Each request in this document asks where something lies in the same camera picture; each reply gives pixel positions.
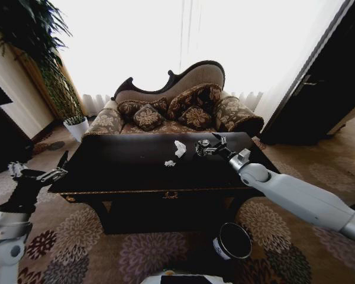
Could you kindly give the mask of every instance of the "white paper scrap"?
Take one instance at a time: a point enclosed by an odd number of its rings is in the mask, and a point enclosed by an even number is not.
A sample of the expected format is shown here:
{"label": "white paper scrap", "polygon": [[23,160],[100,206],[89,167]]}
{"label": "white paper scrap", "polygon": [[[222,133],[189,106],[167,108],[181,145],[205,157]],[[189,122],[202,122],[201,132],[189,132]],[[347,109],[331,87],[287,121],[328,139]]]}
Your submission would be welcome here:
{"label": "white paper scrap", "polygon": [[177,151],[175,152],[175,155],[178,156],[178,158],[182,157],[183,154],[187,151],[187,148],[183,143],[180,141],[175,140],[175,145],[177,147]]}
{"label": "white paper scrap", "polygon": [[176,164],[176,163],[174,163],[174,162],[171,161],[171,160],[166,161],[166,162],[164,163],[164,165],[165,165],[166,167],[173,167],[175,164]]}

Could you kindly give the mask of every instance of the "table top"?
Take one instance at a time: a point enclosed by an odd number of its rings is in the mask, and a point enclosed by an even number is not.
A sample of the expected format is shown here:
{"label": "table top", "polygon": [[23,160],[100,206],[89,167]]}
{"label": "table top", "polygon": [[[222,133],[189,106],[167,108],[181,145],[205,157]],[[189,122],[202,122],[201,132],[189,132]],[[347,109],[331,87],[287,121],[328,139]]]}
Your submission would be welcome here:
{"label": "table top", "polygon": [[[228,148],[251,151],[250,161],[268,169],[277,168],[246,133],[221,133]],[[195,143],[218,140],[211,133],[92,135],[69,160],[65,177],[49,192],[62,195],[95,193],[143,193],[161,191],[218,191],[246,188],[236,172],[220,156],[198,157]],[[186,153],[175,156],[174,141],[186,145]],[[166,167],[165,161],[176,162]]]}

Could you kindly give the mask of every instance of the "sofa armrest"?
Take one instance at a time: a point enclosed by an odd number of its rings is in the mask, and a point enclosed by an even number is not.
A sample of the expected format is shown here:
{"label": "sofa armrest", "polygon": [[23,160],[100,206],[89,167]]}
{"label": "sofa armrest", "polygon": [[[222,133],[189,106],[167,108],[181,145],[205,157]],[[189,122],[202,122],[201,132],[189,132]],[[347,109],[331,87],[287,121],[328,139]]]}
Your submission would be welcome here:
{"label": "sofa armrest", "polygon": [[125,122],[117,110],[116,102],[109,101],[99,112],[83,137],[89,135],[119,134],[124,124]]}
{"label": "sofa armrest", "polygon": [[255,115],[234,96],[221,98],[214,107],[213,115],[218,132],[246,132],[254,137],[264,125],[262,117]]}

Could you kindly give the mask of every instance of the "dark wooden door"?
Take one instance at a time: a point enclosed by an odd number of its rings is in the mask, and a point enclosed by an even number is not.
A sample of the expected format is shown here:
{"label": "dark wooden door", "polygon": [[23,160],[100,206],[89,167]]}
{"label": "dark wooden door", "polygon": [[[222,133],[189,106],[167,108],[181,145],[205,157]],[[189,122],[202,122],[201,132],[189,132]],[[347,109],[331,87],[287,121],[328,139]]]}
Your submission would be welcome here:
{"label": "dark wooden door", "polygon": [[355,2],[262,132],[265,143],[314,144],[355,107]]}

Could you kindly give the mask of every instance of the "sheer curtain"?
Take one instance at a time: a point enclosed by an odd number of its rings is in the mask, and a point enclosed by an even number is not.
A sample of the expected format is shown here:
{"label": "sheer curtain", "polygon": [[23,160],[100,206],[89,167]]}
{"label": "sheer curtain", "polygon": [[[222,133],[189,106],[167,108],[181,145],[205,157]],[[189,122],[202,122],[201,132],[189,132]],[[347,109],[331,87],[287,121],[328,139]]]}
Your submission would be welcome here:
{"label": "sheer curtain", "polygon": [[206,59],[223,65],[225,90],[255,109],[266,96],[284,95],[271,90],[292,83],[342,2],[53,0],[73,34],[63,37],[69,48],[61,54],[80,95],[92,98],[89,109],[100,109],[130,76],[154,91],[169,69]]}

